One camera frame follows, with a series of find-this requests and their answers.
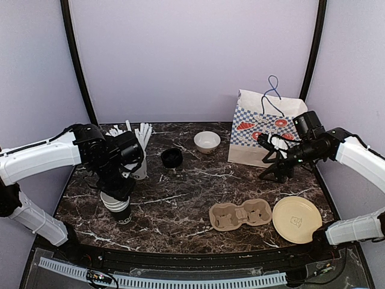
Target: white wall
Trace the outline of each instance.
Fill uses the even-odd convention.
[[[385,2],[328,1],[307,104],[325,128],[356,133],[385,155]],[[319,166],[342,218],[385,206],[385,194],[338,163]],[[377,288],[383,288],[385,243],[363,244]]]
[[[0,1],[0,146],[13,148],[88,122],[68,50],[59,0]],[[53,213],[70,168],[20,181]],[[34,236],[0,218],[1,288],[19,288]]]
[[[71,1],[100,123],[231,121],[267,77],[297,98],[318,1]]]

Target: beige plate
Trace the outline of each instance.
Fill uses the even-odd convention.
[[[273,224],[287,241],[306,244],[313,240],[313,233],[322,226],[322,218],[316,206],[303,197],[286,197],[273,209]]]

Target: blue bag handle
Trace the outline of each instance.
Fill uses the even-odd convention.
[[[271,78],[271,77],[274,77],[274,78],[277,80],[277,85],[276,85],[276,86],[274,86],[274,85],[271,83],[271,81],[270,81],[270,78]],[[270,75],[269,78],[268,78],[268,81],[269,81],[269,84],[270,84],[270,86],[271,86],[271,89],[267,90],[267,91],[263,94],[262,98],[260,99],[260,101],[261,101],[261,103],[262,103],[262,114],[265,114],[265,107],[264,107],[264,105],[263,105],[263,99],[266,98],[267,101],[271,104],[271,106],[274,107],[277,111],[279,111],[279,112],[282,114],[283,117],[285,117],[285,115],[283,114],[283,112],[280,111],[274,104],[272,104],[271,101],[270,101],[270,99],[268,99],[268,97],[266,96],[266,94],[269,93],[269,92],[276,92],[276,94],[277,94],[277,96],[279,97],[279,99],[282,100],[281,96],[279,95],[279,93],[278,93],[278,91],[277,91],[277,87],[278,87],[278,78],[277,78],[275,75]]]

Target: checkered pattern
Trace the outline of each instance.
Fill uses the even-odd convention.
[[[253,148],[261,148],[258,142],[252,138],[253,133],[266,134],[292,134],[294,139],[299,140],[297,131],[293,124],[294,117],[273,116],[270,114],[257,113],[255,111],[245,110],[239,105],[235,108],[233,127],[231,132],[231,145],[248,146]],[[287,125],[279,127],[276,125],[277,120],[286,120]],[[237,131],[236,128],[242,123],[255,123],[256,126],[250,129]]]

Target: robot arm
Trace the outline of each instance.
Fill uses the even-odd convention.
[[[127,200],[135,180],[125,178],[125,165],[143,161],[143,150],[135,134],[104,136],[95,125],[73,125],[56,137],[0,153],[0,217],[16,220],[49,240],[54,246],[77,243],[69,224],[54,219],[34,204],[18,181],[47,170],[83,164],[97,173],[97,187],[117,200]]]
[[[385,159],[367,147],[359,136],[335,128],[325,131],[314,111],[304,113],[294,120],[301,141],[289,148],[287,141],[279,135],[261,134],[258,143],[269,150],[264,162],[272,163],[261,175],[262,179],[285,182],[293,177],[294,167],[303,163],[331,159],[344,164],[376,185],[385,193]],[[276,152],[274,159],[269,157]],[[385,208],[354,219],[337,221],[322,228],[321,239],[330,245],[349,241],[381,239],[385,235]]]

